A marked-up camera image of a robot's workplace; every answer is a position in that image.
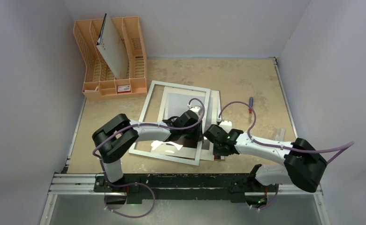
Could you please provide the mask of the blue handled screwdriver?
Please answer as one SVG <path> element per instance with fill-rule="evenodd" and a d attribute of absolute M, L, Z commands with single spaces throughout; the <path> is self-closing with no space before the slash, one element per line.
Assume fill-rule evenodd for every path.
<path fill-rule="evenodd" d="M 249 98 L 249 114 L 252 114 L 252 110 L 253 110 L 253 97 Z"/>

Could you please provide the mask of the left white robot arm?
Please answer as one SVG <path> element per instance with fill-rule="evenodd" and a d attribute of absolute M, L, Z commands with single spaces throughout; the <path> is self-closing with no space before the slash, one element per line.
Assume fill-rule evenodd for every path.
<path fill-rule="evenodd" d="M 92 135 L 95 144 L 93 155 L 100 160 L 105 173 L 106 186 L 113 192 L 124 185 L 121 158 L 136 142 L 174 142 L 188 137 L 195 142 L 202 138 L 204 115 L 193 107 L 181 116 L 159 122 L 139 122 L 128 119 L 126 114 L 115 116 Z"/>

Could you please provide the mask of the white picture frame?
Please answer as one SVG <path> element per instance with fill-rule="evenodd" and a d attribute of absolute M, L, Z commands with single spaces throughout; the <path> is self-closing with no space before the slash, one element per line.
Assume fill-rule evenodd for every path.
<path fill-rule="evenodd" d="M 155 85 L 164 86 L 164 87 L 171 87 L 171 88 L 177 88 L 177 89 L 186 91 L 184 94 L 186 94 L 188 90 L 204 93 L 204 97 L 205 97 L 204 104 L 205 104 L 205 106 L 203 108 L 206 110 L 207 107 L 208 107 L 209 98 L 210 98 L 210 94 L 211 94 L 211 90 L 210 89 L 200 88 L 200 87 L 195 87 L 195 86 L 189 86 L 189 85 L 169 83 L 169 82 L 152 81 L 151 82 L 151 85 L 150 85 L 150 88 L 148 90 L 148 94 L 147 94 L 146 99 L 145 99 L 144 106 L 142 108 L 142 111 L 141 111 L 141 114 L 140 114 L 140 117 L 139 117 L 139 122 L 143 122 L 144 121 L 144 118 L 146 116 L 147 109 L 148 109 L 148 105 L 149 105 L 149 102 L 151 100 L 152 93 L 153 93 L 153 89 L 154 89 L 154 86 Z M 134 154 L 134 155 L 140 155 L 140 156 L 144 156 L 144 157 L 149 157 L 149 158 L 162 159 L 162 160 L 176 162 L 176 163 L 182 163 L 182 164 L 187 164 L 187 165 L 194 165 L 194 166 L 198 166 L 199 165 L 199 162 L 200 162 L 200 153 L 202 151 L 202 149 L 201 149 L 202 143 L 201 142 L 198 142 L 197 148 L 196 148 L 196 152 L 195 152 L 196 153 L 195 158 L 193 160 L 190 160 L 190 159 L 178 158 L 178 157 L 174 157 L 174 156 L 167 156 L 167 155 L 161 155 L 161 154 L 156 154 L 156 153 L 152 153 L 152 152 L 146 152 L 146 151 L 136 150 L 135 149 L 135 146 L 136 145 L 133 144 L 129 148 L 128 153 Z"/>

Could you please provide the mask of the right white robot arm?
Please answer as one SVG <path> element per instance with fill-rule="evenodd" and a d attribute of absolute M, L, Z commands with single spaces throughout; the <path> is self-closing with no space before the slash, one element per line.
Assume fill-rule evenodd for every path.
<path fill-rule="evenodd" d="M 294 142 L 278 142 L 250 136 L 242 130 L 226 132 L 218 125 L 211 125 L 204 137 L 213 143 L 213 154 L 253 155 L 273 161 L 278 166 L 260 166 L 255 174 L 248 177 L 247 184 L 254 191 L 270 184 L 292 183 L 299 189 L 314 193 L 327 167 L 326 160 L 316 150 L 304 150 L 301 144 L 310 144 L 301 138 Z"/>

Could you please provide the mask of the matted photo print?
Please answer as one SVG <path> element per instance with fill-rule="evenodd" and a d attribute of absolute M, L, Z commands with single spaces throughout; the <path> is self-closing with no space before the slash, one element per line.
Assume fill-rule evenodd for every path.
<path fill-rule="evenodd" d="M 172 116 L 181 116 L 187 111 L 189 100 L 198 98 L 203 103 L 206 102 L 206 93 L 201 91 L 178 89 L 165 87 L 159 119 L 168 119 Z M 211 90 L 206 110 L 205 124 L 203 129 L 208 129 L 212 123 L 216 122 L 217 113 L 220 110 L 220 92 Z M 181 137 L 177 141 L 151 143 L 150 156 L 169 160 L 173 162 L 197 164 L 198 160 L 214 161 L 213 144 L 206 138 L 202 142 L 190 141 L 188 138 Z"/>

